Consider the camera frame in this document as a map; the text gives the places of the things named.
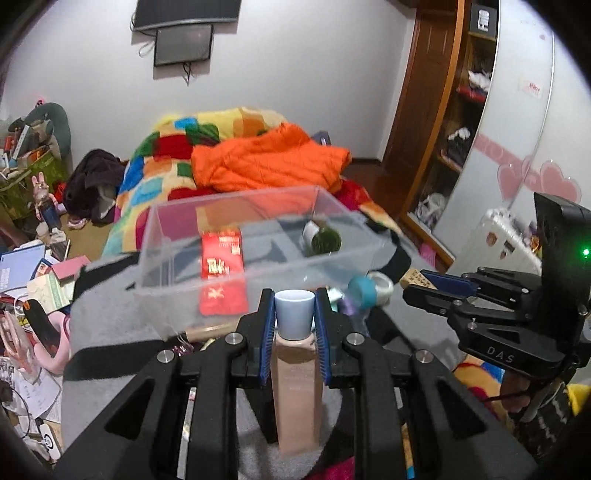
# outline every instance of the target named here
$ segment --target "wooden floor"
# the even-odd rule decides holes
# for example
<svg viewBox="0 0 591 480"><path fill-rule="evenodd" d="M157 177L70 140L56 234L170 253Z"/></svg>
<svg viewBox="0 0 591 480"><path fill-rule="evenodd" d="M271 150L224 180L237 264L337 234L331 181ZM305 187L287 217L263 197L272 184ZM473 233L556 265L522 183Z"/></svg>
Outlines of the wooden floor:
<svg viewBox="0 0 591 480"><path fill-rule="evenodd" d="M381 164L358 162L349 165L343 176L364 187L372 200L396 218L400 213L406 193L397 188L396 180Z"/></svg>

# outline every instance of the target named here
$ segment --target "green bag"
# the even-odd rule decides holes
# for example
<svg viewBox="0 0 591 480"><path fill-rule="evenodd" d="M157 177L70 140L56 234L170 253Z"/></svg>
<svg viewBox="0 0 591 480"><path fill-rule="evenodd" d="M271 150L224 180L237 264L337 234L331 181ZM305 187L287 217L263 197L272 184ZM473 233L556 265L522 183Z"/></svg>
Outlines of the green bag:
<svg viewBox="0 0 591 480"><path fill-rule="evenodd" d="M49 191L53 193L53 184L65 181L67 172L63 162L53 157L51 151L44 153L35 163L20 172L14 178L0 187L0 205L2 205L12 220L28 216L35 210L33 201L32 176L43 172Z"/></svg>

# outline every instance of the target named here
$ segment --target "orange jacket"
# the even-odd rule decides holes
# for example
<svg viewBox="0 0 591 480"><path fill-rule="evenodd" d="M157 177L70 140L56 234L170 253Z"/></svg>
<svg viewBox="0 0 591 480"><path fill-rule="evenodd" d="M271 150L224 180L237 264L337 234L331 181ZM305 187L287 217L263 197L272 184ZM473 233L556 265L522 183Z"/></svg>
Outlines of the orange jacket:
<svg viewBox="0 0 591 480"><path fill-rule="evenodd" d="M335 192L350 161L346 148L318 145L300 127L286 123L259 137L196 145L191 155L197 185L219 192L298 185Z"/></svg>

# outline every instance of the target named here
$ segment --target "tape roll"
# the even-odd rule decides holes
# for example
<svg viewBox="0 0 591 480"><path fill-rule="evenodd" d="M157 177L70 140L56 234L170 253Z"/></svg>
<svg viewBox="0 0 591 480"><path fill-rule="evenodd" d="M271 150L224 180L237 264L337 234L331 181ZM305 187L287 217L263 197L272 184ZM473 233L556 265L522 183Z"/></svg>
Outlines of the tape roll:
<svg viewBox="0 0 591 480"><path fill-rule="evenodd" d="M359 310L370 309L377 305L378 292L375 282L371 278L361 275L354 276L347 286L347 294Z"/></svg>
<svg viewBox="0 0 591 480"><path fill-rule="evenodd" d="M392 293L394 293L394 282L389 276L381 272L369 272L368 278L370 278L375 285L376 291L376 305L384 306L390 301Z"/></svg>

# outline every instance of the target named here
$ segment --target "white wardrobe door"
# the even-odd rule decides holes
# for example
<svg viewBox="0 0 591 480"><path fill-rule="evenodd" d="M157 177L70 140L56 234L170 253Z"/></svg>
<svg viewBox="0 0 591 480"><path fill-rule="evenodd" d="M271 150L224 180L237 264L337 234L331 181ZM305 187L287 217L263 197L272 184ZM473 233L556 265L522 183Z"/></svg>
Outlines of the white wardrobe door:
<svg viewBox="0 0 591 480"><path fill-rule="evenodd" d="M493 207L509 206L527 173L548 105L553 35L521 0L500 0L491 89L460 178L434 236L458 255Z"/></svg>
<svg viewBox="0 0 591 480"><path fill-rule="evenodd" d="M535 220L534 194L558 195L591 209L591 91L556 37L554 81L540 144L511 211Z"/></svg>

